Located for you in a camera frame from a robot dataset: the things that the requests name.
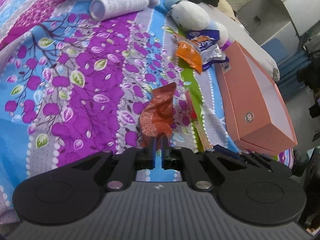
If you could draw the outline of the orange clear snack bag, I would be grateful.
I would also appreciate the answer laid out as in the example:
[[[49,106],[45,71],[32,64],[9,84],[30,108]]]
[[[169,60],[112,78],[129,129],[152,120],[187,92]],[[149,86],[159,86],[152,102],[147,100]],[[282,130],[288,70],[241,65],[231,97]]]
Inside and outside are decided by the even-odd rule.
[[[176,56],[183,59],[191,68],[199,74],[202,73],[202,57],[199,47],[191,40],[174,33],[177,42]]]

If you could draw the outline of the red square snack packet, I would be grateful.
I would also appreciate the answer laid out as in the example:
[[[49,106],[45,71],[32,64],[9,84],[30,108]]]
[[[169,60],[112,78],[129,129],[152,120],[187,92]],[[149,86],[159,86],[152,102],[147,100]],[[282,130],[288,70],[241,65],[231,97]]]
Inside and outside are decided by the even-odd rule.
[[[167,138],[171,137],[175,92],[176,83],[174,82],[152,91],[152,98],[139,117],[143,146],[146,146],[151,138],[159,139],[163,135]]]

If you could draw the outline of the pink cardboard box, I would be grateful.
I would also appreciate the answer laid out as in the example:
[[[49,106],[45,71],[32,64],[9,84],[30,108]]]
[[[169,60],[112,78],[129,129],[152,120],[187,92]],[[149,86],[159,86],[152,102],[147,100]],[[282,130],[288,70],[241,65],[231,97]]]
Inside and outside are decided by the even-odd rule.
[[[278,155],[297,145],[289,113],[276,83],[238,42],[225,53],[229,61],[216,64],[226,129],[236,146]]]

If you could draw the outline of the floral purple bed sheet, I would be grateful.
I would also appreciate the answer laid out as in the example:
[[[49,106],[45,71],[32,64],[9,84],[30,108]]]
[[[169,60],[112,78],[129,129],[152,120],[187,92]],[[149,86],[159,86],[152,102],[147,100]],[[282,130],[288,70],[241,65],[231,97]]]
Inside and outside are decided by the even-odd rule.
[[[29,177],[98,151],[142,143],[152,91],[176,83],[171,146],[237,151],[226,131],[214,68],[197,74],[175,56],[165,0],[102,23],[88,2],[1,0],[1,226],[17,223],[14,189]]]

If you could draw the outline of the blue and white snack packet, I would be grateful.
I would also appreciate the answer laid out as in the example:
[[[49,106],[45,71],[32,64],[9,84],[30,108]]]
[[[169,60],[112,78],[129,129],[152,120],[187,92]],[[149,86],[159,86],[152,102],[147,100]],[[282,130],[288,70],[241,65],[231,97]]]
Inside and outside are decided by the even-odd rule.
[[[218,30],[204,29],[186,32],[186,38],[197,45],[202,59],[202,70],[208,70],[215,63],[226,63],[229,58],[218,45],[220,32]]]

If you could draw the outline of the grey duvet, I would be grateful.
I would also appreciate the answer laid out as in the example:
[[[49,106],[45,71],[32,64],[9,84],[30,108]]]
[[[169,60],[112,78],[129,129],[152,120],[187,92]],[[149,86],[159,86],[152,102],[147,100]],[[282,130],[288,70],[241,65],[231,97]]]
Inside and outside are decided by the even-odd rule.
[[[212,20],[223,24],[228,31],[230,40],[232,42],[237,41],[240,43],[266,70],[275,82],[280,80],[280,71],[276,61],[249,36],[244,27],[241,27],[238,22],[211,5],[200,3],[199,6],[208,13]]]

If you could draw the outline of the white and blue plush toy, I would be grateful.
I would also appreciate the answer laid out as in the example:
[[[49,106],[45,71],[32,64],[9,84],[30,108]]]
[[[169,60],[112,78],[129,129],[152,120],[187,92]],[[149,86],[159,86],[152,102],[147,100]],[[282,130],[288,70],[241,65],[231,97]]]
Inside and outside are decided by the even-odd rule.
[[[225,50],[231,41],[226,27],[210,19],[208,13],[199,5],[183,0],[165,0],[164,6],[177,26],[187,31],[218,30],[218,46]]]

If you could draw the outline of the beige pillow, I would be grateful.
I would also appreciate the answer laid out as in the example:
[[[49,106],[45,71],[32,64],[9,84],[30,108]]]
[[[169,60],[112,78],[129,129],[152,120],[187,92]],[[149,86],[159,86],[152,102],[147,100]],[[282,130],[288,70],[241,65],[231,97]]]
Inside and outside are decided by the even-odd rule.
[[[235,18],[235,13],[231,5],[226,0],[219,0],[217,9],[230,18]]]

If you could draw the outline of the white wardrobe cabinet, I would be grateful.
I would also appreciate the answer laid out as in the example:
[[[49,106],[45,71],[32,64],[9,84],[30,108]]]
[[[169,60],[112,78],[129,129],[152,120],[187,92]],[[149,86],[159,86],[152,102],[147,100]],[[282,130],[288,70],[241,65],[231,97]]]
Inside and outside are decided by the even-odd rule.
[[[250,0],[236,13],[260,45],[286,27],[300,37],[319,23],[319,0]]]

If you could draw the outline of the white spray can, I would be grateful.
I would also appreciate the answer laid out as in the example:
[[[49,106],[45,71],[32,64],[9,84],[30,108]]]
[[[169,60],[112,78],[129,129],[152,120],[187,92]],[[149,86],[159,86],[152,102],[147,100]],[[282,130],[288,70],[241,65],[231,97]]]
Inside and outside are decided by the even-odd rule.
[[[95,21],[104,21],[117,16],[146,9],[150,0],[93,0],[89,14]]]

